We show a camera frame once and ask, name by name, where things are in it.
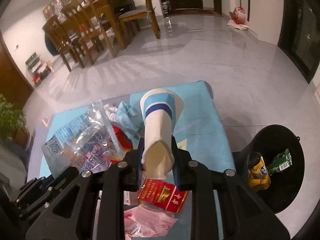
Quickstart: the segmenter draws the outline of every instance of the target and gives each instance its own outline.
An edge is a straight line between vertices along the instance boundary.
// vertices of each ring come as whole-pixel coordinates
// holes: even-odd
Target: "green leaves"
[[[21,110],[14,108],[7,102],[4,95],[0,94],[0,138],[4,141],[13,137],[17,130],[26,131],[26,119]]]

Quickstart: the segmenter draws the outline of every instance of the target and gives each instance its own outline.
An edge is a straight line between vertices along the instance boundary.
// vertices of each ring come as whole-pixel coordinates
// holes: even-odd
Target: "blue tablecloth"
[[[174,136],[178,146],[189,151],[194,160],[205,164],[211,170],[219,172],[223,172],[226,169],[235,170],[228,140],[220,122],[218,112],[213,104],[212,96],[208,90],[208,84],[199,81],[166,88],[179,95],[184,103],[184,110],[182,111],[174,130]],[[145,92],[146,91],[130,95],[129,102],[136,109],[140,110],[140,99]],[[52,137],[55,131],[75,117],[85,113],[87,108],[88,106],[82,106],[54,115],[48,130],[47,141]],[[50,174],[48,165],[43,157],[40,176],[48,176]],[[172,174],[169,175],[168,182],[173,183]],[[161,238],[170,240],[189,239],[191,226],[191,197],[192,194],[190,193],[185,200],[181,212],[176,215],[179,220],[169,230],[167,236]],[[223,239],[220,205],[216,193],[215,203],[219,226],[219,238]]]

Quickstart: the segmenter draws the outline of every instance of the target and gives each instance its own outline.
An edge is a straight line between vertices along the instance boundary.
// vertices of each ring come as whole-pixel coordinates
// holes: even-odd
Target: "metal screw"
[[[188,162],[188,165],[189,165],[190,167],[192,167],[192,168],[195,168],[196,166],[198,166],[198,162],[192,160],[192,161],[189,161],[189,162]]]
[[[83,171],[81,173],[81,176],[84,178],[90,177],[91,176],[91,171]]]
[[[226,170],[225,173],[227,176],[230,177],[233,177],[236,174],[234,170]]]
[[[122,162],[118,163],[118,167],[119,168],[125,168],[126,166],[128,166],[128,164],[125,161],[122,161]]]

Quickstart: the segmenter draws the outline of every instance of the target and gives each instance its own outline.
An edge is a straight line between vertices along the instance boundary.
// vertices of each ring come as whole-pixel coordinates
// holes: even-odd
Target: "qr code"
[[[61,149],[61,145],[57,140],[53,140],[51,141],[48,145],[47,145],[49,152],[51,155],[55,155],[57,153],[62,152]]]

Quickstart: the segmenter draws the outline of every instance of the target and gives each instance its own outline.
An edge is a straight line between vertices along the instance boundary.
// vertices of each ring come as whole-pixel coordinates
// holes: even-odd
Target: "yellow snack bag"
[[[271,179],[262,156],[260,157],[259,163],[249,169],[249,171],[248,183],[255,192],[267,189],[270,186]]]

